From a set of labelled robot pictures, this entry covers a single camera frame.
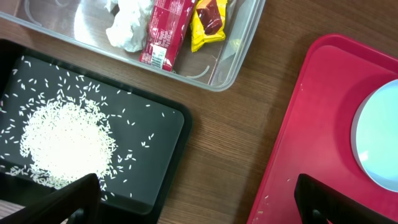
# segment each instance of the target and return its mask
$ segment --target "wooden table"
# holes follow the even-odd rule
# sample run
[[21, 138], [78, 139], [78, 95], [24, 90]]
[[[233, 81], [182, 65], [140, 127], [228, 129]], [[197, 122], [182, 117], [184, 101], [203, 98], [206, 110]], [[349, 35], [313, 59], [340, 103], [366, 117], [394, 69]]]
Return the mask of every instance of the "wooden table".
[[398, 57], [397, 12], [396, 0], [268, 0], [235, 84], [221, 93], [4, 19], [0, 38], [187, 105], [193, 134], [159, 223], [245, 223], [310, 44], [337, 32]]

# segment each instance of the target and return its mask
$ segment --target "red tray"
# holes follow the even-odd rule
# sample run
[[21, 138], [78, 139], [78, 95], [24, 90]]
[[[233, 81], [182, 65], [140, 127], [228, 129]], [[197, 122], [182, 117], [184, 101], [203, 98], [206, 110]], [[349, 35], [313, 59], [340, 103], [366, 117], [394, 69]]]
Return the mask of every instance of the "red tray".
[[312, 44], [254, 201], [248, 224], [301, 223], [294, 200], [306, 173], [398, 221], [398, 194], [375, 184], [357, 165], [350, 131], [356, 110], [374, 90], [398, 78], [398, 60], [337, 34]]

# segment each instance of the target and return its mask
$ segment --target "plastic bin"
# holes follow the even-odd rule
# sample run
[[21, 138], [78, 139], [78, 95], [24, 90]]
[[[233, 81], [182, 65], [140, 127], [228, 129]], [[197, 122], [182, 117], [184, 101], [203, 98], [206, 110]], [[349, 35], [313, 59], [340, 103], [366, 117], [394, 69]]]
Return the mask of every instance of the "plastic bin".
[[1, 0], [0, 16], [100, 54], [211, 91], [223, 91], [235, 81], [258, 25], [265, 0], [230, 0], [223, 42], [205, 44], [191, 53], [190, 31], [178, 53], [174, 72], [139, 62], [141, 52], [113, 47], [105, 30], [114, 16], [106, 0]]

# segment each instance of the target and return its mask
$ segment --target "white label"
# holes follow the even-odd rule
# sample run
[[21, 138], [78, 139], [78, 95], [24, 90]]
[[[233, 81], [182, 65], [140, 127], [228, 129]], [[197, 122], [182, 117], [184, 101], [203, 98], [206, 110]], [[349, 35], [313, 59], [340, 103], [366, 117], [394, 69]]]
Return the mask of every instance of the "white label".
[[150, 64], [157, 67], [163, 67], [164, 57], [166, 56], [167, 49], [158, 45], [152, 46], [152, 58]]

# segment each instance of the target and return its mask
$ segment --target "yellow wrapper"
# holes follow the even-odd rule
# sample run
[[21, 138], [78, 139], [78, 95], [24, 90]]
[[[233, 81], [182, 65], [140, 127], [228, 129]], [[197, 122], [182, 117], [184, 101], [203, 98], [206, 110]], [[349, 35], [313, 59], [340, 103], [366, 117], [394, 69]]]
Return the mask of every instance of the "yellow wrapper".
[[199, 0], [191, 22], [192, 52], [205, 43], [225, 40], [224, 25], [227, 0]]

